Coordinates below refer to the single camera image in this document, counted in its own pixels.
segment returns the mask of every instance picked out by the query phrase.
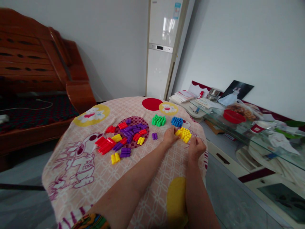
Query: white wall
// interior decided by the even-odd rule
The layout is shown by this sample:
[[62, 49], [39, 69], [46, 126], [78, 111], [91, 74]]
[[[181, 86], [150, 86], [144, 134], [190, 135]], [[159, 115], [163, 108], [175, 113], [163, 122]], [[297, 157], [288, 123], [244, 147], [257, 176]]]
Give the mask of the white wall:
[[75, 41], [97, 101], [144, 96], [148, 0], [0, 0]]
[[305, 121], [305, 1], [196, 0], [173, 92], [192, 80]]

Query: red bowl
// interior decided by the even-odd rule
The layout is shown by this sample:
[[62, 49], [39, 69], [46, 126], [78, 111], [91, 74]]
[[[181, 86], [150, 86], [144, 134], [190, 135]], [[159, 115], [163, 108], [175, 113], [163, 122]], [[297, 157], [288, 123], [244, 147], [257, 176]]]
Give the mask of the red bowl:
[[231, 123], [239, 124], [241, 122], [245, 122], [246, 118], [241, 114], [232, 111], [232, 110], [225, 110], [223, 112], [223, 117]]

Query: person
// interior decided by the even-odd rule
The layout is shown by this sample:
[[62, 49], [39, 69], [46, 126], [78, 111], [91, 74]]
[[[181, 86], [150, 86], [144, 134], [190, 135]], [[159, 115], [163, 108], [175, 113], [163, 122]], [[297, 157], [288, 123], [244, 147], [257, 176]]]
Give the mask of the person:
[[[127, 228], [167, 150], [179, 139], [176, 131], [174, 126], [167, 129], [163, 141], [128, 170], [72, 228]], [[200, 138], [190, 140], [185, 194], [190, 228], [220, 228], [198, 165], [205, 151]]]
[[228, 106], [231, 105], [232, 103], [235, 103], [237, 101], [237, 95], [239, 94], [239, 91], [241, 90], [241, 88], [237, 88], [235, 87], [233, 89], [233, 93], [228, 94], [227, 96], [221, 98], [218, 100], [219, 103]]

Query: tiled floor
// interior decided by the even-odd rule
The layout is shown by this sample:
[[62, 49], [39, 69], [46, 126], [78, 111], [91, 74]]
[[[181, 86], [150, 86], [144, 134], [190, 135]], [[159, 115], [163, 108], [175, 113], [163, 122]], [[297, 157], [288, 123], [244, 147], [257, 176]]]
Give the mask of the tiled floor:
[[[56, 142], [11, 154], [15, 161], [19, 158], [18, 164], [0, 173], [0, 183], [41, 185], [43, 168]], [[210, 155], [206, 184], [222, 228], [282, 228], [219, 166], [222, 165]], [[0, 190], [0, 200], [0, 220], [4, 228], [56, 228], [45, 191]]]

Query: hand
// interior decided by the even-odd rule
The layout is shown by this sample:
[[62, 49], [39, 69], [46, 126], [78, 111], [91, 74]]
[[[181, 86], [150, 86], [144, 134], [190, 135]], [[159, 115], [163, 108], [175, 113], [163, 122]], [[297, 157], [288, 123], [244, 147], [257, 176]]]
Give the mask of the hand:
[[203, 143], [201, 138], [193, 137], [190, 141], [190, 147], [188, 148], [189, 160], [198, 162], [200, 156], [207, 150], [206, 145]]
[[167, 147], [171, 147], [179, 139], [179, 136], [175, 135], [176, 131], [177, 129], [174, 126], [171, 126], [165, 131], [162, 142]]

